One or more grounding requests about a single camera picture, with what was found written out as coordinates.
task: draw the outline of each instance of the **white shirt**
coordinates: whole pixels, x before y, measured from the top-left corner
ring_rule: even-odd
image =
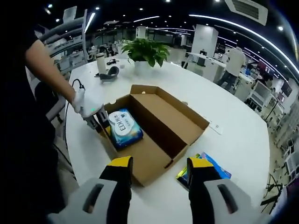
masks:
[[[242,65],[246,63],[246,57],[241,48],[231,49],[229,54],[229,62],[226,65],[226,71],[233,76],[239,76]]]

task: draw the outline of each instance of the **white round table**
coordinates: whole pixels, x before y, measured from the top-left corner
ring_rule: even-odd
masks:
[[[188,103],[201,116],[219,125],[218,134],[208,127],[192,144],[185,156],[151,185],[132,187],[128,214],[129,224],[192,223],[188,191],[176,180],[186,166],[187,157],[206,152],[232,174],[231,180],[259,206],[269,172],[269,137],[266,123],[243,102],[203,77],[172,64],[154,67],[151,75],[135,75],[134,64],[126,59],[117,63],[117,80],[101,84],[96,62],[83,65],[71,73],[70,83],[78,78],[85,88],[98,86],[104,90],[105,103],[130,93],[132,84],[156,85]],[[95,130],[87,126],[71,106],[66,112],[66,140],[71,163],[79,185],[98,178],[111,161]]]

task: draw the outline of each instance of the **open cardboard box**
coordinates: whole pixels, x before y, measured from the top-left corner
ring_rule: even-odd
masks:
[[[132,85],[130,94],[105,105],[108,114],[122,108],[127,108],[141,127],[143,139],[118,151],[107,135],[101,139],[105,146],[110,146],[114,157],[133,157],[133,175],[143,186],[182,158],[209,125],[187,105],[156,86]]]

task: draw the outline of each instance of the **green leaves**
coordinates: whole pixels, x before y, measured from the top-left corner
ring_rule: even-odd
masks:
[[[166,45],[147,39],[137,38],[122,47],[122,52],[128,52],[129,58],[135,62],[147,61],[151,67],[157,62],[160,67],[167,61],[169,55]]]

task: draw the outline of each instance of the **ceiling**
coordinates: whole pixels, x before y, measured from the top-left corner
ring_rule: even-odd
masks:
[[[88,18],[92,12],[96,13],[87,34],[97,32],[98,29],[104,27],[113,29],[116,25],[121,25],[117,26],[118,29],[126,27],[132,28],[132,26],[136,27],[137,25],[142,24],[154,28],[166,28],[168,26],[169,28],[194,30],[193,25],[209,24],[209,26],[213,26],[219,31],[220,37],[232,40],[233,42],[237,42],[236,40],[238,40],[238,45],[240,47],[250,49],[266,61],[270,62],[273,66],[277,65],[276,69],[278,69],[284,76],[292,77],[292,74],[298,75],[296,70],[280,53],[256,35],[222,21],[189,16],[189,14],[207,15],[222,18],[247,27],[274,43],[298,68],[298,61],[296,61],[292,39],[289,37],[290,29],[288,29],[292,28],[298,39],[299,29],[298,24],[296,24],[297,16],[295,16],[295,10],[292,9],[292,6],[283,4],[281,0],[254,1],[269,10],[266,26],[245,16],[231,12],[225,3],[225,0],[220,0],[220,2],[216,2],[215,0],[170,0],[170,2],[166,2],[166,0],[49,0],[48,2],[44,2],[43,7],[39,8],[36,21],[38,24],[51,29],[62,23],[63,13],[66,8],[78,6],[78,17],[83,16],[84,9],[88,10]],[[47,7],[48,4],[53,5],[52,8],[49,8],[51,11],[50,15],[44,10],[44,7]],[[133,23],[135,20],[152,16],[160,17]],[[114,20],[119,22],[109,26],[103,25],[106,21]],[[277,26],[279,25],[283,25],[286,29],[284,29],[283,32],[279,31],[277,29]],[[226,43],[235,47],[233,43],[227,41]]]

